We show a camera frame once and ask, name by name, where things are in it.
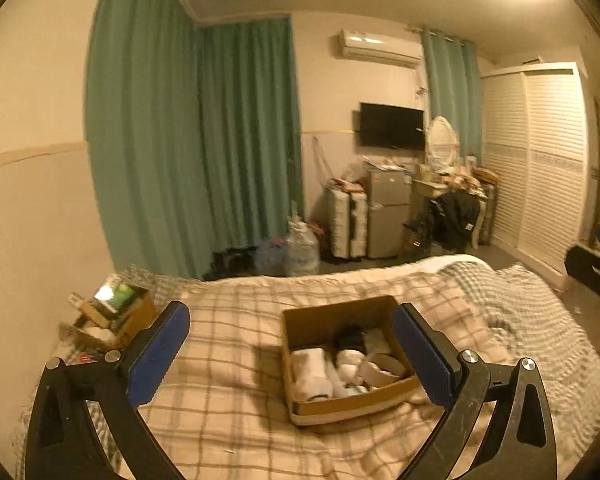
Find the teal curtain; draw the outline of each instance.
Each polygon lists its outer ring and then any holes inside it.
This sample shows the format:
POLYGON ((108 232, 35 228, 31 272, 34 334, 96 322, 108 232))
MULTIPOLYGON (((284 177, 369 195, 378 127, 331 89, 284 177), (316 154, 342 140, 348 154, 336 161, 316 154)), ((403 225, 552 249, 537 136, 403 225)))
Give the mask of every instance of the teal curtain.
POLYGON ((202 37, 202 131, 218 244, 283 236, 291 200, 303 202, 290 20, 207 27, 202 37))
POLYGON ((232 27, 196 27, 177 0, 100 0, 85 128, 119 269, 202 278, 302 203, 289 20, 232 27))
POLYGON ((460 155, 482 156, 482 81, 476 46, 445 39, 443 32, 422 31, 431 117, 443 116, 460 139, 460 155))

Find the open cardboard box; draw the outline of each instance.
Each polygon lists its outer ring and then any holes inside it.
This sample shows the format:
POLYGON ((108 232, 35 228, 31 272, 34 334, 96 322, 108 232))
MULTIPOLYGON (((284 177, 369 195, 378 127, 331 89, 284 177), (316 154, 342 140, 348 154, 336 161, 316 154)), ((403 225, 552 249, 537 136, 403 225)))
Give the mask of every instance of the open cardboard box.
POLYGON ((410 391, 419 386, 413 367, 404 355, 392 330, 392 315, 398 303, 392 296, 368 298, 325 306, 285 310, 282 313, 283 375, 286 404, 296 426, 327 424, 356 416, 379 412, 404 402, 410 391), (292 397, 294 381, 290 353, 299 348, 323 347, 334 352, 335 337, 346 327, 381 328, 392 355, 407 369, 407 377, 367 394, 343 399, 297 402, 292 397))
POLYGON ((72 326, 66 327, 79 348, 95 348, 101 352, 125 349, 131 340, 145 328, 149 328, 157 319, 154 295, 148 290, 134 287, 138 293, 136 300, 129 306, 128 314, 122 325, 116 330, 116 336, 110 341, 102 341, 85 332, 88 326, 95 326, 87 316, 80 314, 72 326))

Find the wall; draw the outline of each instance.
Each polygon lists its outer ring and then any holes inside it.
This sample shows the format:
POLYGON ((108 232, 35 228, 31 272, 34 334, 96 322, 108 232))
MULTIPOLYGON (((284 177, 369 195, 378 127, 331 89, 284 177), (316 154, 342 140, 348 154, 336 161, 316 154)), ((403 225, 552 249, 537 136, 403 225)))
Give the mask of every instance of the wall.
POLYGON ((112 271, 93 193, 82 104, 97 0, 0 9, 0 460, 74 290, 112 271))
MULTIPOLYGON (((315 161, 312 139, 316 137, 335 174, 342 176, 361 155, 413 156, 407 150, 378 150, 356 145, 353 133, 356 111, 361 102, 382 103, 425 110, 425 98, 415 94, 427 87, 424 64, 415 70, 369 61, 343 59, 338 53, 337 36, 343 28, 420 41, 417 34, 401 23, 365 16, 331 12, 292 14, 298 99, 302 126, 302 182, 304 210, 310 219, 326 219, 326 197, 322 185, 326 176, 315 161)), ((493 63, 478 58, 481 71, 494 69, 493 63)))
POLYGON ((0 9, 0 152, 82 140, 97 0, 7 0, 0 9))
POLYGON ((530 61, 537 57, 542 58, 544 63, 558 63, 565 61, 573 61, 577 63, 580 71, 589 77, 587 65, 585 64, 584 58, 580 51, 579 46, 565 46, 562 48, 541 48, 531 52, 520 52, 517 54, 507 54, 500 56, 497 60, 497 67, 503 68, 507 66, 518 66, 526 61, 530 61))

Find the sliding wardrobe door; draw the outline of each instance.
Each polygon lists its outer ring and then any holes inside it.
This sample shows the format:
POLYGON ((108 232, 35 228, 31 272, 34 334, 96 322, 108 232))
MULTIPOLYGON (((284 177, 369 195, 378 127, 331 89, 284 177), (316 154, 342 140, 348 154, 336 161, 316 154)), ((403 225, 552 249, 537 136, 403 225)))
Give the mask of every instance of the sliding wardrobe door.
POLYGON ((573 70, 523 75, 530 165, 519 248, 560 272, 580 237, 587 189, 587 123, 573 70))
POLYGON ((483 165, 500 177, 493 236, 518 245, 528 173, 528 131, 521 73, 482 80, 483 165))

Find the bed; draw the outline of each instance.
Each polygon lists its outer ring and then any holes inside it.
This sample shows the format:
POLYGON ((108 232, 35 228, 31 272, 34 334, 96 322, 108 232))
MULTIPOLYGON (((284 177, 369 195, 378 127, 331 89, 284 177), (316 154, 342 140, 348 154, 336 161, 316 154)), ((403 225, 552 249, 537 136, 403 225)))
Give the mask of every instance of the bed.
MULTIPOLYGON (((182 298, 191 330, 151 403, 140 408, 186 478, 395 479, 442 414, 421 388, 390 410, 336 424, 296 428, 280 373, 280 313, 386 294, 413 302, 457 348, 485 361, 536 360, 552 410, 558 478, 570 474, 600 430, 600 358, 544 281, 522 266, 494 271, 467 255, 307 278, 198 282, 131 268, 129 282, 156 304, 182 298)), ((72 359, 72 350, 57 354, 72 359)), ((469 467, 493 410, 486 404, 451 477, 469 467)), ((114 468, 132 478, 98 407, 94 424, 114 468)), ((14 441, 23 478, 28 415, 14 441)))

